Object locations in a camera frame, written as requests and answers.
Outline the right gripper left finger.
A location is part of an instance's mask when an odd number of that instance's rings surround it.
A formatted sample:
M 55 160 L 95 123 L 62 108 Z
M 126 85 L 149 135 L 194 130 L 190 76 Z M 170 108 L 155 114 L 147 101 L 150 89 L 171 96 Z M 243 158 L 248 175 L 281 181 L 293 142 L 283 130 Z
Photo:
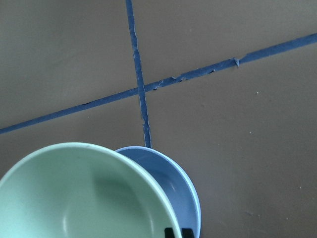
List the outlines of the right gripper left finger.
M 165 228 L 164 235 L 165 235 L 165 238 L 175 238 L 173 228 Z

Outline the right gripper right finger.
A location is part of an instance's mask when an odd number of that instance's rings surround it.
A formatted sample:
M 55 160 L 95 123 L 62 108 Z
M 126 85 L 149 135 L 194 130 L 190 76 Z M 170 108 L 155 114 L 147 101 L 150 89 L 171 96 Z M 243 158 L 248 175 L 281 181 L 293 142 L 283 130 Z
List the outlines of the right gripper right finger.
M 191 228 L 182 228 L 181 233 L 182 238 L 194 238 L 194 232 Z

